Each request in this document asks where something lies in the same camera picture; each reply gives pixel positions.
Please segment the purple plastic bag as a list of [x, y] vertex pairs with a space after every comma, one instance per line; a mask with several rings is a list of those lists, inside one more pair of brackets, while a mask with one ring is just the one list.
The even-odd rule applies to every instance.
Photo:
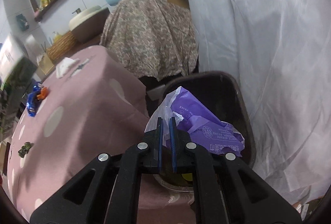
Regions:
[[167, 94], [150, 117], [145, 132], [156, 129], [163, 120], [163, 145], [170, 146], [169, 123], [175, 119], [177, 129], [187, 132], [192, 142], [204, 146], [213, 154], [232, 152], [237, 157], [245, 149], [245, 139], [233, 125], [220, 121], [190, 91], [182, 86]]

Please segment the blue snack wrapper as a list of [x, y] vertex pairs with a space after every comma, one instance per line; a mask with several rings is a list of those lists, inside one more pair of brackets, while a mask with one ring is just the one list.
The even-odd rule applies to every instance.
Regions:
[[41, 94], [41, 90], [42, 85], [40, 83], [37, 83], [32, 88], [32, 92], [28, 94], [26, 109], [30, 117], [34, 117], [36, 115], [37, 108], [40, 104], [40, 100], [37, 98], [37, 96]]

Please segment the green white carton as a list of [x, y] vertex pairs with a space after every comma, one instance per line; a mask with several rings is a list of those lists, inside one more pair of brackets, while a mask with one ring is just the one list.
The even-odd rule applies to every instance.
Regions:
[[1, 90], [26, 86], [36, 70], [23, 43], [9, 34], [1, 47]]

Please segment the dark brown trash bin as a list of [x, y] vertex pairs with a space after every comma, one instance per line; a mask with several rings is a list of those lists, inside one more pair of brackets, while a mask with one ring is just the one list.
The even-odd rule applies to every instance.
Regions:
[[245, 148], [241, 153], [241, 159], [249, 167], [253, 167], [256, 158], [254, 136], [236, 80], [221, 71], [193, 73], [170, 80], [163, 86], [154, 104], [148, 105], [149, 114], [156, 111], [157, 105], [161, 104], [167, 94], [180, 86], [190, 91], [218, 119], [232, 124], [242, 134], [245, 139]]

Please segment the pink polka dot tablecloth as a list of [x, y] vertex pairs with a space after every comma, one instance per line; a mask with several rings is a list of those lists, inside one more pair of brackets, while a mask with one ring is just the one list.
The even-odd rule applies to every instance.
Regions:
[[49, 95], [12, 136], [9, 195], [25, 219], [99, 154], [138, 143], [149, 120], [145, 86], [108, 49], [90, 46], [73, 58], [63, 77], [44, 81]]

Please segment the small orange wrapper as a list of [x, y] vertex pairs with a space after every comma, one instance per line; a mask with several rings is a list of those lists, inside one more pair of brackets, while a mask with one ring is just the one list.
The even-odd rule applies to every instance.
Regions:
[[38, 93], [38, 95], [36, 96], [36, 98], [38, 100], [44, 100], [46, 99], [46, 97], [49, 95], [49, 90], [47, 87], [42, 87], [40, 89], [40, 92]]

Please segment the white crumpled tissue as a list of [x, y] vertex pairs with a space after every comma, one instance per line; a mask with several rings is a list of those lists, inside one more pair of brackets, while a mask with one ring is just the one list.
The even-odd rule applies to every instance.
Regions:
[[65, 57], [55, 68], [56, 77], [58, 79], [62, 78], [78, 62], [79, 59]]

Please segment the wooden tissue box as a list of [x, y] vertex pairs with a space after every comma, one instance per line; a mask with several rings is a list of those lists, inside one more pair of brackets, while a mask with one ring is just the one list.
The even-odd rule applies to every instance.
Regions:
[[52, 60], [49, 58], [48, 54], [40, 54], [36, 57], [36, 61], [39, 69], [45, 74], [49, 75], [55, 69], [55, 65]]

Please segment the woven basket sink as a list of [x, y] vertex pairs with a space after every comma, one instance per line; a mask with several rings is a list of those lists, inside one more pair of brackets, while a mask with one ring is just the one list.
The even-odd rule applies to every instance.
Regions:
[[71, 31], [68, 31], [58, 38], [51, 47], [47, 49], [47, 55], [53, 62], [59, 60], [67, 52], [78, 44], [78, 40], [74, 37]]

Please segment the floral paisley cloth cover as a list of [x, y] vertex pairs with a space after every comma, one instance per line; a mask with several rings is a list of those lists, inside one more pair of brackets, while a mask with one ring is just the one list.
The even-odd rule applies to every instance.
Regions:
[[106, 19], [100, 45], [137, 78], [187, 76], [198, 62], [190, 11], [165, 0], [121, 0]]

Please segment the yellow soap dispenser bottle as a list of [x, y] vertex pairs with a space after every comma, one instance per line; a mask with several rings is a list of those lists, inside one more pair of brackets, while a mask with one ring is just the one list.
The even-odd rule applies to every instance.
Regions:
[[61, 37], [62, 37], [62, 35], [60, 35], [59, 32], [57, 32], [57, 31], [53, 32], [53, 42], [54, 43], [57, 42], [59, 39], [61, 39]]

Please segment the brown white lidded pot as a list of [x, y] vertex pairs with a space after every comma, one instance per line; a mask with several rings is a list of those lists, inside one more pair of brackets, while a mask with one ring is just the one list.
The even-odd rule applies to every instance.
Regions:
[[109, 8], [94, 6], [79, 12], [69, 21], [68, 27], [79, 42], [86, 43], [103, 32], [109, 14]]

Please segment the white cloth cover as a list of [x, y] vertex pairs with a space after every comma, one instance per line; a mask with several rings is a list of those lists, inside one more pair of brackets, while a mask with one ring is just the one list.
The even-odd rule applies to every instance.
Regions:
[[330, 0], [189, 0], [200, 71], [240, 86], [254, 170], [288, 202], [330, 186]]

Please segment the bronze faucet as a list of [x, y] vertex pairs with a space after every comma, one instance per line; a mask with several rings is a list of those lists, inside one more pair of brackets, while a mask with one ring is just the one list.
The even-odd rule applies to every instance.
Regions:
[[74, 12], [72, 12], [72, 14], [79, 14], [79, 13], [81, 13], [81, 9], [80, 8], [78, 8]]

